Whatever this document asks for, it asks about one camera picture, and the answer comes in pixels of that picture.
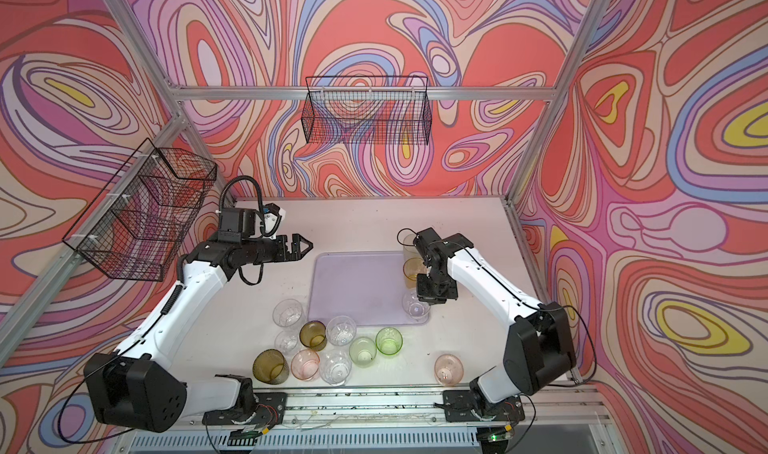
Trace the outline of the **clear faceted glass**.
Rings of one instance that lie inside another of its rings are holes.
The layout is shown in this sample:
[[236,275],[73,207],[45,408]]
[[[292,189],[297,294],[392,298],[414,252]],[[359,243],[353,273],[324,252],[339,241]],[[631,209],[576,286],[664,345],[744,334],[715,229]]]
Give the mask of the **clear faceted glass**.
[[425,323],[429,319],[431,306],[421,301],[415,290],[406,292],[402,298],[405,314],[415,323]]

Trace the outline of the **yellow clear plastic cup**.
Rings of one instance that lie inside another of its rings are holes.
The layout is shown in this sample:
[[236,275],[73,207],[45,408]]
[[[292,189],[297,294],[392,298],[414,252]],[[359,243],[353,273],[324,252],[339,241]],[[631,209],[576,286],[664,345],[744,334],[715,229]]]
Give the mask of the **yellow clear plastic cup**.
[[418,276],[427,274],[428,269],[420,258],[409,258],[403,264],[403,276],[405,287],[415,289],[417,287]]

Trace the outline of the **pink dimpled cup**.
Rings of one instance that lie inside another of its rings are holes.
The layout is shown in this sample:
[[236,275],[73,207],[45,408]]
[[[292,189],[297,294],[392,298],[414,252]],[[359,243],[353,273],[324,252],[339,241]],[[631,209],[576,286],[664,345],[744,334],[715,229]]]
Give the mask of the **pink dimpled cup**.
[[463,363],[453,354],[442,354],[435,360],[434,376],[443,386],[456,386],[464,376]]

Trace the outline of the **pale green dimpled cup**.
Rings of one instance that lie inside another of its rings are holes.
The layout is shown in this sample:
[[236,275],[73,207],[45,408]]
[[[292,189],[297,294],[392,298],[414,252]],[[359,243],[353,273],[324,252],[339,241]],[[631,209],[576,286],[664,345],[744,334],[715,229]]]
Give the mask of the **pale green dimpled cup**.
[[408,232],[404,234],[400,240],[403,247],[403,258],[405,262],[412,259],[420,259],[420,254],[415,247],[415,237],[416,235],[414,233]]

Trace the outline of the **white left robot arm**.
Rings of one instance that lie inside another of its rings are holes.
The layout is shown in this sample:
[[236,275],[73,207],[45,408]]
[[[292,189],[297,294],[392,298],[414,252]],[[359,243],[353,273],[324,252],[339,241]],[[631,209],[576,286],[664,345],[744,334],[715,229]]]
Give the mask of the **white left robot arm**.
[[180,260],[177,281],[142,324],[112,353],[95,354],[86,363],[84,381],[95,419],[156,433],[198,414],[251,419],[257,401],[250,379],[224,374],[185,381],[170,368],[195,321],[242,267],[297,262],[312,248],[299,234],[237,241],[213,235],[200,243]]

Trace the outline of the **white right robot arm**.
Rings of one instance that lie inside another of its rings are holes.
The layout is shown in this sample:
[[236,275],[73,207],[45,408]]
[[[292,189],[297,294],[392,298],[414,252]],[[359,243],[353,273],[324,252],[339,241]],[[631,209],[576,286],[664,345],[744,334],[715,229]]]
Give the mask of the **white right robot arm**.
[[478,410],[509,398],[531,396],[576,367],[565,308],[545,304],[507,280],[461,234],[447,238],[428,228],[414,237],[427,269],[417,276],[417,298],[429,305],[458,298],[464,287],[506,329],[499,363],[470,382]]

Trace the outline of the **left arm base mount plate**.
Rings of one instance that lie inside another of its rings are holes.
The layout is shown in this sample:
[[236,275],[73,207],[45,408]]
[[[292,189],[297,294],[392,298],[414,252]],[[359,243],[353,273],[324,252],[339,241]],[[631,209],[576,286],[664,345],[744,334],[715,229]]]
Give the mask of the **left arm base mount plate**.
[[206,412],[202,423],[205,426],[275,427],[283,423],[287,400],[286,392],[253,393],[251,400],[238,400],[230,409]]

